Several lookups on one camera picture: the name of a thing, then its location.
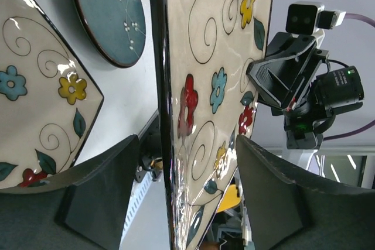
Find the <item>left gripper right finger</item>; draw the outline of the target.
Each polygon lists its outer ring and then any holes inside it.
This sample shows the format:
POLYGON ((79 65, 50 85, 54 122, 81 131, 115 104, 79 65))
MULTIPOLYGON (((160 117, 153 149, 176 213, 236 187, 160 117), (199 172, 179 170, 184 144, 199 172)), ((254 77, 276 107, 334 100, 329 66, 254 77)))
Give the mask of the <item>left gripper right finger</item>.
POLYGON ((256 249, 373 249, 374 190, 313 174, 236 138, 256 249))

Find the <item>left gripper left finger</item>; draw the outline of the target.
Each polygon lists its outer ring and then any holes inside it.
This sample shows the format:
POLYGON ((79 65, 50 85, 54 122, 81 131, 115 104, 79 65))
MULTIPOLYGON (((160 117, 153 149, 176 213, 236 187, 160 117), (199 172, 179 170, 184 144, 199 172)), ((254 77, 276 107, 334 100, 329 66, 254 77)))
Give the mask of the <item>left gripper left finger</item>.
POLYGON ((131 135, 29 187, 1 190, 1 248, 118 249, 138 156, 131 135))

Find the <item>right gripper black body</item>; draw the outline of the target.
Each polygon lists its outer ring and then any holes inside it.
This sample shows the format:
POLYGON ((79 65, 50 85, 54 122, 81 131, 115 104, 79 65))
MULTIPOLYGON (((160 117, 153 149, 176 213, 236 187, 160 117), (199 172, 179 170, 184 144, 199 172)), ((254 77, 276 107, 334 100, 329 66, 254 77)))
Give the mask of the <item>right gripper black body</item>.
POLYGON ((306 111, 311 82, 323 63, 316 38, 278 32, 266 52, 265 103, 272 115, 306 111))

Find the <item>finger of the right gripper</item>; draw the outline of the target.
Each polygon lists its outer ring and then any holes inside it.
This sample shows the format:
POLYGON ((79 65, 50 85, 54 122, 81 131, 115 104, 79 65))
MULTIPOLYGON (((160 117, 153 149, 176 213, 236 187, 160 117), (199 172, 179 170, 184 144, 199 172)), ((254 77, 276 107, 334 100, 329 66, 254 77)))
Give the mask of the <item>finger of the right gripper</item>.
POLYGON ((304 69, 301 56, 268 56, 251 62, 246 75, 266 105, 293 109, 305 95, 304 69))

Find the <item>square floral plate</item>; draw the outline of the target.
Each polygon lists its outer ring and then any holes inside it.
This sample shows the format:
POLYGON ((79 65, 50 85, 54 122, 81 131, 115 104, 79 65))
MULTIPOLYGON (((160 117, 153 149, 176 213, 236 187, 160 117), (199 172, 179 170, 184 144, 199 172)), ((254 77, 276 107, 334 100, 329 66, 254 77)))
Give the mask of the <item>square floral plate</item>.
POLYGON ((104 97, 35 0, 1 0, 1 188, 72 167, 104 97))
POLYGON ((150 0, 171 249, 198 249, 251 136, 272 0, 150 0))

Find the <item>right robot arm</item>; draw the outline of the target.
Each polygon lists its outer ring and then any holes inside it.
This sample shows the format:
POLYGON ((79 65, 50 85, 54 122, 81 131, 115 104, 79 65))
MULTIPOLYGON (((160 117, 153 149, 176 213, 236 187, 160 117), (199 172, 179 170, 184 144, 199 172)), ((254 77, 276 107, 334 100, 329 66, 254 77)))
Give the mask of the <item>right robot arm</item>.
POLYGON ((318 37, 279 32, 264 59, 247 67, 246 75, 259 102, 273 116, 284 118, 285 146, 281 157, 308 169, 324 133, 336 117, 362 107, 364 90, 354 66, 331 70, 329 53, 318 37))

